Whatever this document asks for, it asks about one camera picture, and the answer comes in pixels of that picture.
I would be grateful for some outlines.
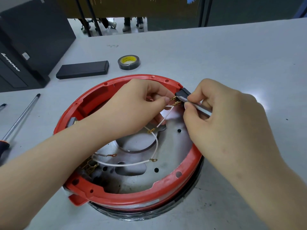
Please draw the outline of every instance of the round hole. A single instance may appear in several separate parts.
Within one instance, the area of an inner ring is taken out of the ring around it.
[[[177,178],[180,178],[181,175],[182,175],[182,173],[181,173],[180,171],[177,171],[177,172],[176,172],[176,177],[177,177]]]
[[[72,181],[73,185],[78,185],[78,183],[79,183],[79,179],[75,179],[75,180]]]

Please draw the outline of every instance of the red plastic housing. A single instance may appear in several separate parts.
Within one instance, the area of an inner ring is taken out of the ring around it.
[[[161,83],[171,92],[178,92],[183,86],[169,78],[149,75],[136,74],[124,77],[118,77],[103,82],[84,94],[82,94],[73,104],[64,112],[59,120],[54,134],[64,130],[72,117],[77,120],[89,116],[108,101],[125,83],[131,79],[148,79]],[[160,181],[157,181],[148,189],[137,193],[130,194],[113,194],[106,193],[103,187],[95,185],[84,178],[77,172],[73,172],[65,183],[65,186],[74,193],[69,197],[71,202],[80,206],[88,201],[93,201],[102,206],[112,209],[123,210],[144,210],[161,205],[173,197],[193,174],[196,166],[201,159],[201,154],[195,145],[192,146],[187,157],[171,174],[167,175]],[[176,173],[180,171],[181,176],[177,177]]]

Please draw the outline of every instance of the black electrical tape roll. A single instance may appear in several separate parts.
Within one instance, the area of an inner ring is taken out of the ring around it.
[[[118,59],[120,69],[132,70],[140,66],[140,58],[136,55],[126,55]]]

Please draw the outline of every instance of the table surface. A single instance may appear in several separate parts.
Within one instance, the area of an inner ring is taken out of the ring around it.
[[[286,163],[307,181],[307,19],[147,32],[77,39],[51,72],[46,88],[0,93],[0,135],[5,135],[37,93],[41,97],[11,136],[8,161],[50,137],[67,107],[106,80],[154,74],[193,91],[212,78],[254,95],[263,104]],[[120,70],[117,60],[135,54],[141,65]],[[63,64],[108,60],[107,75],[58,80]],[[208,162],[188,198],[168,213],[141,222],[104,216],[89,205],[73,206],[59,190],[29,229],[267,229],[234,188]]]

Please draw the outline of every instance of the black pole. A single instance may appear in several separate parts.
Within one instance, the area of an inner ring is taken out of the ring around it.
[[[204,15],[204,9],[205,9],[205,1],[206,0],[201,0],[201,11],[200,11],[200,16],[199,16],[198,27],[201,27],[201,24],[202,24],[202,21],[203,21],[203,15]]]
[[[212,1],[213,0],[209,0],[204,27],[208,26],[208,21],[209,21],[209,15],[210,15],[210,11],[211,11]]]
[[[88,28],[87,21],[85,20],[85,17],[84,17],[84,14],[83,14],[83,11],[82,11],[82,8],[81,8],[81,5],[80,5],[79,0],[76,0],[76,3],[77,3],[78,9],[79,9],[79,13],[80,13],[81,18],[82,18],[82,21],[83,21],[83,26],[84,26],[84,28],[86,29],[87,35],[88,35],[89,37],[92,37],[92,36],[91,36],[90,29]]]
[[[98,22],[97,22],[97,19],[96,19],[96,16],[95,16],[93,7],[92,7],[92,5],[91,5],[91,3],[90,3],[90,0],[86,0],[86,3],[87,3],[88,8],[90,9],[90,12],[91,12],[91,15],[92,15],[92,19],[93,19],[93,21],[94,21],[94,23],[95,23],[96,30],[98,31],[98,34],[99,34],[100,36],[102,36],[102,33],[101,33],[100,27],[99,27],[99,25],[98,25]]]

